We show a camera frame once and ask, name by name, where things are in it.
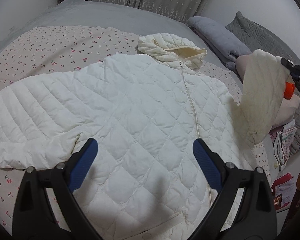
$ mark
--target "gray mattress cover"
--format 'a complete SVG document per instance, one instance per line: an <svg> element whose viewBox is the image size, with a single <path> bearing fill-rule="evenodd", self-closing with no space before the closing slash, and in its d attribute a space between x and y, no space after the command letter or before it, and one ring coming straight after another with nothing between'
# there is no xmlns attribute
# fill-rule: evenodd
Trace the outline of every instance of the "gray mattress cover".
<svg viewBox="0 0 300 240"><path fill-rule="evenodd" d="M181 22L133 7L84 0L64 0L54 8L48 9L37 18L29 21L23 28L15 30L6 39L1 41L0 52L17 37L34 27L66 25L100 26L102 28L113 27L124 32L136 33L142 36L154 33L173 33L189 39L200 48L206 48L208 54L204 60L228 70L218 57L209 50L203 40ZM231 75L240 90L242 90L240 79L233 72L231 72ZM264 146L267 156L273 156L273 145L269 138L264 141Z"/></svg>

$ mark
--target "cherry print sheet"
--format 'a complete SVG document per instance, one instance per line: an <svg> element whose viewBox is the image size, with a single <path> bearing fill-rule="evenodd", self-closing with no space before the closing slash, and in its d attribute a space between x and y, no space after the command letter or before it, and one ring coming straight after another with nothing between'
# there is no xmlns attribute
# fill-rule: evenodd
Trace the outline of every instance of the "cherry print sheet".
<svg viewBox="0 0 300 240"><path fill-rule="evenodd" d="M91 63L116 54L137 54L140 35L115 28L86 26L36 27L13 41L0 54L0 90L22 78L54 71L76 71ZM221 80L234 97L241 100L241 91L230 72L212 63L203 62L204 74ZM268 178L270 172L263 143L256 145L257 161ZM11 233L12 216L18 187L24 171L0 169L0 222ZM61 228L68 229L52 190L49 200Z"/></svg>

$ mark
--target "bed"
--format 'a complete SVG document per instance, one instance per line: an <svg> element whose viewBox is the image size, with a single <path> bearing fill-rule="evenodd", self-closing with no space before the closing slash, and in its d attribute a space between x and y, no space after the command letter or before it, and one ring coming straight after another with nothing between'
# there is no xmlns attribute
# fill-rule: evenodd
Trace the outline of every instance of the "bed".
<svg viewBox="0 0 300 240"><path fill-rule="evenodd" d="M153 33L173 33L207 48L187 26L161 15L109 3L65 0L0 43L0 90L27 76L80 70L115 53L137 54L138 37ZM221 80L239 103L241 81L207 50L200 71ZM256 148L258 165L273 181L276 171L269 168L269 163L274 162L270 136ZM23 173L0 169L0 222L10 233ZM60 226L67 228L53 192L50 190L48 194Z"/></svg>

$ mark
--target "gray blanket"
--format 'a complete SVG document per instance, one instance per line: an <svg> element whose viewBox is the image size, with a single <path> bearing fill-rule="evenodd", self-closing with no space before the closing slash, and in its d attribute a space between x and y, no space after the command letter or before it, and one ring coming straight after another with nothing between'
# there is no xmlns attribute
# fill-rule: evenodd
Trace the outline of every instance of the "gray blanket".
<svg viewBox="0 0 300 240"><path fill-rule="evenodd" d="M250 49L233 33L212 19L194 16L188 19L187 25L195 28L222 63L232 71L235 71L237 57L251 54Z"/></svg>

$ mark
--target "blue gripper pad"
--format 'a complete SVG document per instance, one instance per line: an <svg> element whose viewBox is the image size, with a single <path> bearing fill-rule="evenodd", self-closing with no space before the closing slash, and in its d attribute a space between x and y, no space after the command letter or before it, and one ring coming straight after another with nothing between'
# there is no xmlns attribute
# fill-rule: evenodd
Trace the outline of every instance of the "blue gripper pad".
<svg viewBox="0 0 300 240"><path fill-rule="evenodd" d="M95 139L89 139L87 143L88 142L90 142L88 147L84 149L84 145L80 150L81 152L84 149L84 152L70 173L70 181L68 188L71 192L81 187L81 184L84 178L86 177L90 166L93 163L93 160L97 156L98 142Z"/></svg>
<svg viewBox="0 0 300 240"><path fill-rule="evenodd" d="M210 187L220 193L220 191L222 190L221 173L207 153L207 151L210 151L210 149L208 148L208 146L206 146L206 148L206 150L203 148L203 146L199 142L199 139L193 142L193 154L201 170L203 171L204 176L206 177Z"/></svg>

